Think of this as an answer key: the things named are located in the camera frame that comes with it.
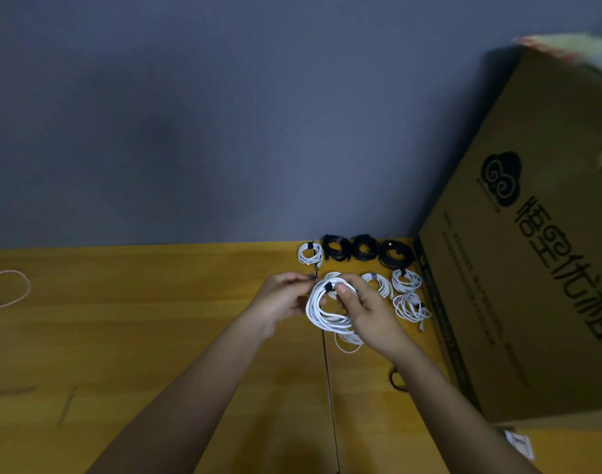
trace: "cardboard box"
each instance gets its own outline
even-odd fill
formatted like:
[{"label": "cardboard box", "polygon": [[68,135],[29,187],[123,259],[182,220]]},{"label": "cardboard box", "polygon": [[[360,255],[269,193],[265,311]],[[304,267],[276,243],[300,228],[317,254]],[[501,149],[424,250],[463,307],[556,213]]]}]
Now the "cardboard box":
[{"label": "cardboard box", "polygon": [[415,250],[488,421],[602,427],[602,76],[527,50]]}]

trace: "hand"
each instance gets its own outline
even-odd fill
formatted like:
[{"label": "hand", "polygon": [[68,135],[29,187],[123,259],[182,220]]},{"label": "hand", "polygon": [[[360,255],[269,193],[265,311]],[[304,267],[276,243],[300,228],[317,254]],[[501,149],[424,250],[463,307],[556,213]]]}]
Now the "hand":
[{"label": "hand", "polygon": [[305,313],[307,294],[316,282],[296,272],[267,277],[245,312],[271,325],[274,331],[277,322]]},{"label": "hand", "polygon": [[392,361],[400,346],[409,341],[408,334],[380,293],[363,278],[355,274],[339,277],[358,291],[356,297],[344,284],[336,286],[338,298],[352,320],[354,331],[371,349]]}]

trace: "cloud logo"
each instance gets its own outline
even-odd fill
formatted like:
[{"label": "cloud logo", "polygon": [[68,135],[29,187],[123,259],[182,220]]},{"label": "cloud logo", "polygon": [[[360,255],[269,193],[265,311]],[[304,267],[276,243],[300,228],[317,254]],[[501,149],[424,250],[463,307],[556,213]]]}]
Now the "cloud logo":
[{"label": "cloud logo", "polygon": [[499,206],[512,206],[520,195],[520,157],[514,151],[490,155],[481,165],[481,179]]}]

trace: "yellow wooden surface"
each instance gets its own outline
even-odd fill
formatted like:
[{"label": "yellow wooden surface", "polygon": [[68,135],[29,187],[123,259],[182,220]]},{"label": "yellow wooden surface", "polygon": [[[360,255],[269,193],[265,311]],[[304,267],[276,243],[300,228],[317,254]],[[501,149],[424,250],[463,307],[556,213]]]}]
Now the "yellow wooden surface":
[{"label": "yellow wooden surface", "polygon": [[[377,272],[391,279],[391,271],[376,260],[327,262],[320,272],[330,271]],[[447,373],[430,320],[424,332],[408,321],[402,324]],[[447,473],[411,398],[389,384],[390,363],[366,346],[348,355],[337,349],[333,335],[326,335],[326,341],[341,474]],[[518,431],[529,435],[535,464],[544,474],[602,474],[602,431]]]},{"label": "yellow wooden surface", "polygon": [[[0,251],[27,299],[0,309],[0,474],[81,473],[249,302],[299,264],[298,243]],[[331,270],[389,271],[374,262]],[[22,292],[0,278],[0,302]],[[408,332],[445,369],[432,325]],[[444,473],[390,364],[327,335],[341,472]],[[545,474],[602,473],[602,432],[522,430]],[[288,320],[263,346],[197,472],[336,471],[321,332]]]},{"label": "yellow wooden surface", "polygon": [[[83,472],[266,276],[311,271],[297,247],[0,251],[0,270],[32,283],[28,298],[0,309],[0,474]],[[22,288],[0,277],[0,301]],[[288,320],[259,351],[197,472],[336,469],[321,331]]]}]

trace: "person's right hand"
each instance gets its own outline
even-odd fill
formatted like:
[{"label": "person's right hand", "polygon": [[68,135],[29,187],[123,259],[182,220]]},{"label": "person's right hand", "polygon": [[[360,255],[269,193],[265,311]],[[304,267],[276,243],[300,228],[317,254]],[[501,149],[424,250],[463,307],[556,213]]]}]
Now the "person's right hand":
[{"label": "person's right hand", "polygon": [[371,349],[390,361],[396,356],[408,334],[395,317],[391,308],[376,289],[356,274],[339,276],[356,288],[358,297],[344,284],[337,284],[340,302],[352,320],[353,329]]}]

